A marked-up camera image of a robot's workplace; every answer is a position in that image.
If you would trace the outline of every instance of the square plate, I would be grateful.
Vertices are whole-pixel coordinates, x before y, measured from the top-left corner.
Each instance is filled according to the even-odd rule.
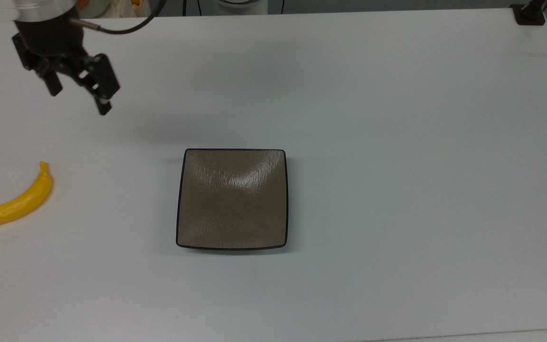
[[[188,149],[180,178],[176,244],[200,249],[286,245],[283,150]]]

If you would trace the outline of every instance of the table surface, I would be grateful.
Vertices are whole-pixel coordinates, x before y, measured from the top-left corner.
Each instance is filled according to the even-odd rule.
[[[132,19],[102,20],[119,28]],[[509,9],[87,32],[121,90],[50,97],[0,25],[0,341],[340,342],[547,329],[547,25]],[[289,240],[174,243],[187,148],[284,149]]]

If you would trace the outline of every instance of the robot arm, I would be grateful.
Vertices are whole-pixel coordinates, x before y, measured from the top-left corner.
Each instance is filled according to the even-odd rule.
[[[87,54],[83,29],[70,19],[78,19],[75,0],[0,0],[0,21],[14,21],[18,28],[12,41],[22,66],[35,71],[52,96],[63,89],[58,74],[71,77],[105,115],[119,83],[105,54]]]

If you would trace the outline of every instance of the black clamp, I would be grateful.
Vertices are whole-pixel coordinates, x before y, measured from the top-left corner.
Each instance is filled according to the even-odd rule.
[[[514,11],[514,18],[518,25],[528,26],[543,26],[546,23],[546,18],[543,16],[543,6],[546,0],[532,0],[526,5],[510,5]]]
[[[30,52],[19,33],[12,37],[12,41],[22,66],[26,70],[35,71],[45,82],[50,95],[56,96],[63,90],[57,75],[59,72],[73,78],[94,97],[100,115],[105,115],[111,110],[109,100],[120,89],[120,85],[105,54],[92,57],[82,48],[74,54],[46,57]]]

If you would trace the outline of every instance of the banana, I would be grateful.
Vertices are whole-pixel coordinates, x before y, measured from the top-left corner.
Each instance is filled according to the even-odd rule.
[[[52,177],[48,174],[47,164],[39,162],[39,174],[33,184],[15,199],[0,204],[0,225],[19,219],[35,210],[52,189]]]

